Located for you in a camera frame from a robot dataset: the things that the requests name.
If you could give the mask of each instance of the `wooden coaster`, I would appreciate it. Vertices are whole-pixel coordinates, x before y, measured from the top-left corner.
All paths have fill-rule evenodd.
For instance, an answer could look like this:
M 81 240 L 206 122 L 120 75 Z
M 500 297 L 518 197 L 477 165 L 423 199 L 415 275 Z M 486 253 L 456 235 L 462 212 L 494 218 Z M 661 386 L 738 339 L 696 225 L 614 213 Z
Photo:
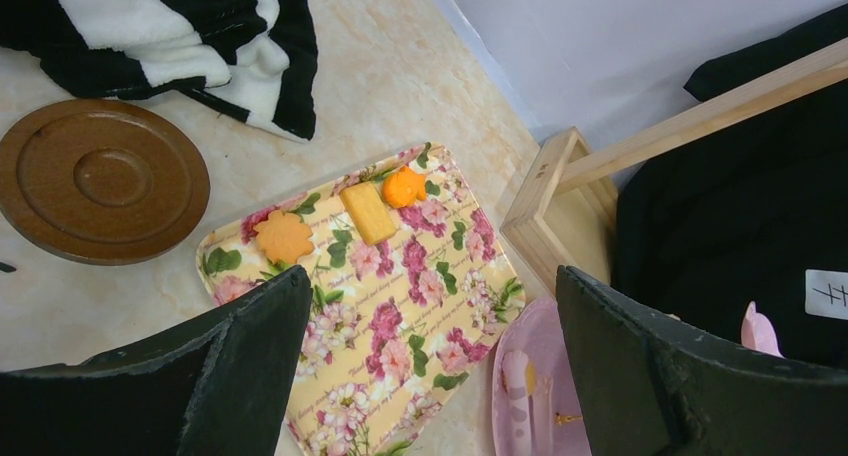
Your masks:
M 176 126 L 118 101 L 38 109 L 0 140 L 0 211 L 57 256 L 119 265 L 157 256 L 194 229 L 209 174 Z

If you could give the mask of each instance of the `black and white striped towel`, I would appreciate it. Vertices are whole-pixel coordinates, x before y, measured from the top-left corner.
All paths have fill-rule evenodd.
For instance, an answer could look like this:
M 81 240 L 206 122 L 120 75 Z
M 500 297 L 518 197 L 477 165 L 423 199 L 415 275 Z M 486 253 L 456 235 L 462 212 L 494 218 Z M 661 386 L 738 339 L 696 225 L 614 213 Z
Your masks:
M 307 0 L 0 0 L 0 45 L 79 98 L 176 89 L 283 137 L 315 132 Z

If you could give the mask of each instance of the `cookie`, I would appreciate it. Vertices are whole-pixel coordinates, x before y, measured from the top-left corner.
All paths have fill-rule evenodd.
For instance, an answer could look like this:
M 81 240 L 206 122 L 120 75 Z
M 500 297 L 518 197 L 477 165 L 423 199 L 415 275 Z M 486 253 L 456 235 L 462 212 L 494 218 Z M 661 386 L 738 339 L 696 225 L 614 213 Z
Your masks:
M 309 240 L 312 228 L 296 214 L 272 211 L 268 220 L 257 224 L 255 229 L 256 244 L 274 264 L 280 261 L 295 264 L 301 256 L 315 250 Z

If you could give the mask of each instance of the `beige marble surface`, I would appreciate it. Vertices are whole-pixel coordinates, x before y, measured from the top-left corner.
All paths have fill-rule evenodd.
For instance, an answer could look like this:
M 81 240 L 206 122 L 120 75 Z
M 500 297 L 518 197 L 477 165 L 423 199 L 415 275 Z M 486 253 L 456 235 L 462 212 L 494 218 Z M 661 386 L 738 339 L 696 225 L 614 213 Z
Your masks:
M 0 261 L 19 267 L 0 274 L 0 370 L 76 364 L 211 309 L 193 266 L 203 235 L 416 143 L 450 148 L 500 224 L 538 145 L 431 1 L 310 5 L 321 51 L 311 143 L 248 128 L 179 94 L 139 103 L 180 127 L 209 168 L 206 215 L 176 248 L 131 266 L 85 266 L 37 249 L 0 219 Z M 0 50 L 0 134 L 27 112 L 68 98 L 35 59 Z M 530 297 L 541 294 L 538 280 L 507 252 Z M 494 454 L 491 369 L 490 357 L 408 454 Z M 286 430 L 277 454 L 297 454 Z

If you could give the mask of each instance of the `wooden box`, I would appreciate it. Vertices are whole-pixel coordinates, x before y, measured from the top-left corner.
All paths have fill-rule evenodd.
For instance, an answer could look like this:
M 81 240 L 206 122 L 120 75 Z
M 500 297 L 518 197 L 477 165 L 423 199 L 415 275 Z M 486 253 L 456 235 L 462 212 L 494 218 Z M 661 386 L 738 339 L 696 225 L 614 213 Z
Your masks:
M 576 128 L 539 151 L 501 232 L 553 293 L 556 268 L 609 282 L 618 191 L 609 175 L 848 79 L 848 39 L 592 153 Z

